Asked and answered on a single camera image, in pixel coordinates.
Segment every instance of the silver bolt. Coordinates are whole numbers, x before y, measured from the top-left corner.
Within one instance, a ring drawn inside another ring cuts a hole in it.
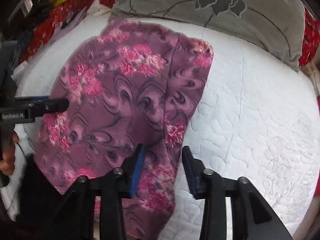
[[[86,177],[86,176],[80,176],[80,177],[78,178],[78,181],[79,181],[80,183],[84,183],[84,182],[87,181],[87,177]]]
[[[204,173],[205,175],[212,175],[212,174],[213,174],[213,170],[211,170],[211,169],[204,169],[204,170],[203,170],[203,173]]]
[[[249,182],[249,180],[246,177],[240,177],[239,180],[243,184],[247,184]]]
[[[115,168],[115,169],[113,170],[113,173],[114,173],[114,174],[117,174],[117,175],[121,175],[121,174],[123,174],[123,169],[121,169],[121,168]]]

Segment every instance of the purple floral fabric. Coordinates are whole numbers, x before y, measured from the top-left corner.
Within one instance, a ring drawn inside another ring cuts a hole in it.
[[[187,124],[212,63],[211,46],[155,24],[113,19],[62,68],[51,98],[70,101],[46,114],[35,161],[63,194],[80,175],[121,166],[138,143],[146,160],[137,194],[123,200],[127,234],[156,239],[174,210],[173,183]],[[96,210],[100,210],[99,199]]]

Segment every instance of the bed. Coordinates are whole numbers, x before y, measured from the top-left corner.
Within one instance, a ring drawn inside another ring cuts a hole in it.
[[[49,94],[70,54],[81,42],[99,35],[108,18],[109,14],[85,18],[65,37],[44,47],[25,69],[17,96]],[[195,158],[223,177],[248,177],[293,234],[312,200],[320,167],[320,118],[310,80],[240,38],[189,23],[138,20],[167,26],[212,45],[214,60],[208,81],[183,145],[189,145]],[[39,122],[16,126],[24,152],[31,151]],[[20,151],[17,147],[19,165],[11,177],[11,186],[1,190],[12,218],[19,212],[16,200],[10,203],[16,197],[24,162]],[[204,201],[192,198],[182,165],[175,195],[175,212],[159,239],[198,239]],[[227,207],[231,239],[228,201]]]

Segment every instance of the gray pillow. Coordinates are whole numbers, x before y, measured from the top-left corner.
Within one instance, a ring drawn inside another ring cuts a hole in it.
[[[305,11],[300,0],[116,0],[118,17],[161,17],[252,42],[299,69]]]

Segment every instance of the pillow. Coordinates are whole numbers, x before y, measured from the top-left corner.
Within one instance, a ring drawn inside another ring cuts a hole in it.
[[[113,15],[201,25],[252,42],[299,69],[305,26],[300,0],[116,0]]]

